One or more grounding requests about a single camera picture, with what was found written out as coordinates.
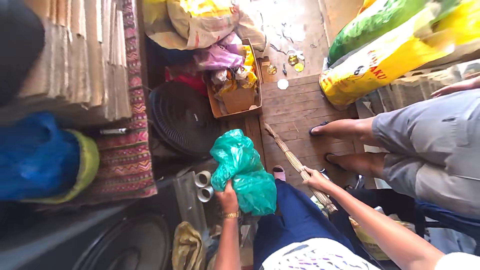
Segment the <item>purple plastic bag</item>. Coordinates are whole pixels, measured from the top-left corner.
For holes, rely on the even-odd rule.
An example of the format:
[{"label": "purple plastic bag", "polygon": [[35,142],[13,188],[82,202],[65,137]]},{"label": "purple plastic bag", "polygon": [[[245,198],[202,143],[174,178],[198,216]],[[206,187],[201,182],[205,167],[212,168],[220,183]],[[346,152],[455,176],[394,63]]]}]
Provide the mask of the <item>purple plastic bag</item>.
[{"label": "purple plastic bag", "polygon": [[231,53],[217,44],[206,49],[198,49],[193,59],[201,71],[235,68],[242,66],[244,62],[242,56]]},{"label": "purple plastic bag", "polygon": [[241,39],[237,34],[235,34],[235,32],[231,32],[228,36],[217,42],[217,44],[224,47],[231,53],[241,55],[239,48],[242,48],[243,45]]}]

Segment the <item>hand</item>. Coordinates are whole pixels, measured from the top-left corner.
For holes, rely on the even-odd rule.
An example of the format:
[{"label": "hand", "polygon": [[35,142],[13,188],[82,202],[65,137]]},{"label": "hand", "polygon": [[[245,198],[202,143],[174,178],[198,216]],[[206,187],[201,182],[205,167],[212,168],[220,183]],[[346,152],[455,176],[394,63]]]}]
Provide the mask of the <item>hand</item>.
[{"label": "hand", "polygon": [[224,214],[233,214],[239,211],[239,202],[237,200],[237,194],[232,188],[232,180],[225,185],[225,191],[215,191],[215,196],[220,201]]},{"label": "hand", "polygon": [[437,98],[437,97],[445,96],[455,92],[470,90],[478,87],[480,87],[480,76],[440,88],[437,91],[433,92],[431,94],[431,97]]},{"label": "hand", "polygon": [[303,181],[303,184],[314,187],[327,194],[330,194],[335,188],[339,188],[339,186],[326,179],[319,171],[312,170],[307,166],[303,166],[303,168],[311,176],[310,179]]}]

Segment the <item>broom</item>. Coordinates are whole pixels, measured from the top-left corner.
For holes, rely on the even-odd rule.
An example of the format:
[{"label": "broom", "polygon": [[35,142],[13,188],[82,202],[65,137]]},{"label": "broom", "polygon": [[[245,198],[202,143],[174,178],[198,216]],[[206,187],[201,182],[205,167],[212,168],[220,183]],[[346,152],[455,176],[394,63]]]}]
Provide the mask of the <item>broom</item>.
[{"label": "broom", "polygon": [[[292,166],[300,173],[301,177],[304,180],[310,179],[310,175],[308,174],[308,172],[305,171],[303,165],[300,163],[298,158],[292,152],[290,152],[287,145],[282,141],[282,139],[280,139],[280,136],[278,136],[278,134],[275,133],[267,123],[264,122],[264,125],[265,130],[269,133],[271,137],[273,137],[278,147],[282,149],[282,151],[285,153],[285,156],[290,161],[290,164],[292,164]],[[318,201],[327,208],[328,213],[331,214],[338,210],[325,193],[311,186],[309,186],[309,189],[313,192],[313,195],[315,195]]]}]

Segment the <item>grey trousers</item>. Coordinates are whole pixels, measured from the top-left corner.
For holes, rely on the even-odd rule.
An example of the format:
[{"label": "grey trousers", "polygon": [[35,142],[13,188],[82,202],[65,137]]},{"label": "grey trousers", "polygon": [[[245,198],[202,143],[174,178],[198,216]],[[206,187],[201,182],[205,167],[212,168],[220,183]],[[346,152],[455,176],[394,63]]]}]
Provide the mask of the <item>grey trousers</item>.
[{"label": "grey trousers", "polygon": [[372,130],[394,190],[480,218],[480,89],[381,113]]}]

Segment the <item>packing tape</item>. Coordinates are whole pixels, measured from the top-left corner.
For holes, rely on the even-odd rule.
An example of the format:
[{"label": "packing tape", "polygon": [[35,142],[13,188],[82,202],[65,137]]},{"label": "packing tape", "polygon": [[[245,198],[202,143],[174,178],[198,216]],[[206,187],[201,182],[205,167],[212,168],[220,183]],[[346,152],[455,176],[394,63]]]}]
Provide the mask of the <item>packing tape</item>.
[{"label": "packing tape", "polygon": [[213,187],[211,185],[207,187],[202,187],[197,192],[197,197],[201,202],[209,201],[212,198],[212,196],[213,196]]},{"label": "packing tape", "polygon": [[210,185],[210,178],[212,175],[208,171],[201,171],[195,175],[195,185],[202,188]]}]

